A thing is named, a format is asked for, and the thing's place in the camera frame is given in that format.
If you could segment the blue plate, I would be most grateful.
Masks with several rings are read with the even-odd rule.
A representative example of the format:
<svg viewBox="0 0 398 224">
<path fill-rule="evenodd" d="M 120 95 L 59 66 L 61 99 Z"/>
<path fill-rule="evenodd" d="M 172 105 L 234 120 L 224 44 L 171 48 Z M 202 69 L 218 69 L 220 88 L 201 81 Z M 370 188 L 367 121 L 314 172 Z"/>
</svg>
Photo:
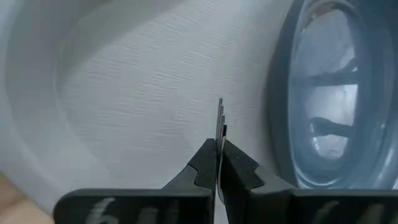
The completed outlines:
<svg viewBox="0 0 398 224">
<path fill-rule="evenodd" d="M 292 0 L 268 122 L 290 184 L 398 190 L 398 0 Z"/>
</svg>

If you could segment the fork with cream handle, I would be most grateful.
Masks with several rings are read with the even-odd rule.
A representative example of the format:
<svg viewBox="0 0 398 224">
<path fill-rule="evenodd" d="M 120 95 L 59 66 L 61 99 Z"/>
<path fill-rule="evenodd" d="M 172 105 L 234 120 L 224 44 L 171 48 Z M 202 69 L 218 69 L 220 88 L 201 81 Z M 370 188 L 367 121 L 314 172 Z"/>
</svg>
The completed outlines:
<svg viewBox="0 0 398 224">
<path fill-rule="evenodd" d="M 221 165 L 223 160 L 223 148 L 224 143 L 226 141 L 226 130 L 227 125 L 225 124 L 225 115 L 224 115 L 224 105 L 223 99 L 219 99 L 218 103 L 218 114 L 217 114 L 217 124 L 216 124 L 216 149 L 217 149 L 217 193 L 222 203 L 224 203 L 223 193 L 221 190 Z"/>
</svg>

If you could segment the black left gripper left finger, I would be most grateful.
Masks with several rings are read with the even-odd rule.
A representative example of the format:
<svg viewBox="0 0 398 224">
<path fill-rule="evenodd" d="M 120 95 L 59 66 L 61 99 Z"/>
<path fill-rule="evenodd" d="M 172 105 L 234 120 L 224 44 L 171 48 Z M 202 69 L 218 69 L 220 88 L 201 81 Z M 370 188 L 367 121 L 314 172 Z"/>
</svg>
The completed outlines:
<svg viewBox="0 0 398 224">
<path fill-rule="evenodd" d="M 207 139 L 161 189 L 80 189 L 55 205 L 55 224 L 214 224 L 216 141 Z"/>
</svg>

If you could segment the grey plastic tray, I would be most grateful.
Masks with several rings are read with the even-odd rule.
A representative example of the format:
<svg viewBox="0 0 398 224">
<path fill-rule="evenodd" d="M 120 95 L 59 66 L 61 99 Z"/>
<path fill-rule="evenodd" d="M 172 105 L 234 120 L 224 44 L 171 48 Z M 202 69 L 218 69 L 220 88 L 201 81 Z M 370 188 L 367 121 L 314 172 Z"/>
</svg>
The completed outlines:
<svg viewBox="0 0 398 224">
<path fill-rule="evenodd" d="M 292 0 L 0 0 L 0 172 L 42 210 L 163 187 L 216 133 L 269 170 L 267 71 Z"/>
</svg>

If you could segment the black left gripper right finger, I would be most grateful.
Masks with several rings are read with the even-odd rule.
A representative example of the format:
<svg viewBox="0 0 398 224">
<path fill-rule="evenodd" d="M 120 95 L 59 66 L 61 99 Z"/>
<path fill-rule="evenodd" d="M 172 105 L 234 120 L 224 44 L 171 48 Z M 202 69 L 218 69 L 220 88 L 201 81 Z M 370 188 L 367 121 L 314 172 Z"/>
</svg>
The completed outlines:
<svg viewBox="0 0 398 224">
<path fill-rule="evenodd" d="M 229 224 L 398 224 L 398 190 L 298 189 L 229 141 L 222 153 Z"/>
</svg>

